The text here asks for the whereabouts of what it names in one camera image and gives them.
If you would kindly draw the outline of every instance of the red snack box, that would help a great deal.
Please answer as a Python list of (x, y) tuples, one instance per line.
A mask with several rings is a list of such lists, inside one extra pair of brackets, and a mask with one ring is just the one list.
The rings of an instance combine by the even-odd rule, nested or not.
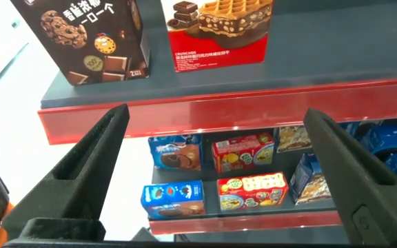
[(282, 172), (224, 178), (217, 180), (222, 211), (247, 207), (279, 205), (286, 196), (286, 179)]
[(212, 156), (218, 173), (249, 169), (272, 163), (274, 139), (268, 133), (230, 138), (212, 144)]
[(273, 0), (161, 0), (176, 72), (261, 63)]

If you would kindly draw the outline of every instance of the red shelf edge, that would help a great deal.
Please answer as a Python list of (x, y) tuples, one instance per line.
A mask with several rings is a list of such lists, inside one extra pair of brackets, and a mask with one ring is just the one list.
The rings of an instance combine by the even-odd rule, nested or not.
[[(112, 107), (106, 103), (39, 110), (51, 145), (76, 143)], [(308, 107), (336, 121), (397, 118), (397, 80), (209, 94), (128, 102), (126, 138), (300, 125)]]
[(342, 222), (337, 211), (309, 211), (291, 214), (150, 221), (151, 232), (154, 235), (324, 227), (341, 224)]

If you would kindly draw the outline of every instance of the gray shelf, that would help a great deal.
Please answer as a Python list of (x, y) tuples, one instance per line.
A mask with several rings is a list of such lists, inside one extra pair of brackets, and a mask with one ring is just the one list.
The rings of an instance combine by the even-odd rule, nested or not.
[(256, 214), (286, 214), (302, 211), (329, 211), (335, 210), (332, 199), (320, 200), (314, 203), (302, 204), (295, 206), (292, 198), (287, 194), (284, 202), (278, 206), (256, 207), (249, 209), (236, 209), (231, 211), (221, 211), (218, 200), (218, 190), (216, 179), (230, 178), (235, 176), (256, 175), (269, 172), (284, 172), (289, 182), (303, 152), (311, 152), (311, 149), (298, 150), (294, 152), (285, 152), (275, 154), (271, 165), (264, 165), (256, 169), (244, 170), (238, 172), (228, 172), (217, 174), (212, 162), (210, 144), (215, 141), (221, 141), (229, 137), (243, 136), (247, 134), (270, 132), (272, 129), (249, 130), (242, 132), (221, 132), (203, 135), (204, 158), (201, 172), (188, 172), (170, 169), (154, 169), (152, 175), (152, 183), (171, 183), (188, 180), (202, 180), (203, 190), (205, 192), (205, 209), (206, 214), (202, 216), (193, 216), (191, 218), (212, 218), (212, 217), (228, 217), (228, 216), (244, 216)]
[(397, 0), (275, 0), (264, 63), (176, 73), (160, 1), (138, 1), (151, 77), (72, 87), (58, 74), (41, 108), (397, 78)]
[(203, 234), (184, 234), (187, 240), (176, 235), (176, 242), (224, 242), (233, 244), (308, 244), (348, 245), (343, 227), (305, 227), (256, 231), (227, 231)]

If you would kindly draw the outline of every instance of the cracker box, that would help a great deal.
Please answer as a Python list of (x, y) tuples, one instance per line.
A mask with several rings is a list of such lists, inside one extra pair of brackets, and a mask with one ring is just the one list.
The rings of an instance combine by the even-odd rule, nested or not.
[(314, 154), (303, 154), (289, 188), (296, 205), (332, 197)]
[(148, 185), (143, 188), (141, 203), (155, 220), (204, 214), (203, 184), (196, 180)]
[(273, 0), (161, 0), (176, 72), (265, 60)]
[(152, 137), (148, 143), (155, 167), (201, 170), (200, 134)]
[(272, 163), (273, 155), (274, 139), (268, 133), (212, 143), (212, 156), (218, 173), (268, 165)]
[(287, 193), (282, 172), (217, 180), (222, 211), (279, 205)]
[(70, 84), (148, 77), (135, 0), (11, 1)]

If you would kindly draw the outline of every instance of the store shelf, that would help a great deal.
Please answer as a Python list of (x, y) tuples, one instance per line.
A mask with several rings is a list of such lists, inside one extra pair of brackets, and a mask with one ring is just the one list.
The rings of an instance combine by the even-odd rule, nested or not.
[(138, 4), (151, 77), (72, 87), (58, 74), (39, 111), (51, 144), (78, 141), (122, 102), (128, 136), (291, 125), (307, 107), (337, 121), (397, 117), (397, 0), (276, 0), (264, 63), (180, 74), (160, 3)]
[(176, 235), (176, 242), (221, 242), (232, 244), (348, 245), (343, 227), (305, 227), (261, 231), (227, 231)]
[(154, 169), (153, 183), (170, 183), (188, 180), (202, 180), (205, 193), (206, 214), (177, 220), (151, 220), (153, 234), (185, 234), (210, 231), (239, 231), (244, 229), (280, 229), (291, 227), (317, 227), (340, 225), (341, 221), (335, 211), (332, 199), (297, 205), (288, 194), (281, 205), (221, 211), (216, 187), (217, 178), (255, 175), (268, 172), (284, 172), (289, 181), (304, 149), (294, 152), (275, 154), (271, 165), (264, 165), (252, 170), (217, 174), (212, 161), (210, 144), (229, 137), (272, 132), (272, 130), (250, 130), (246, 132), (223, 132), (203, 136), (204, 159), (201, 172)]

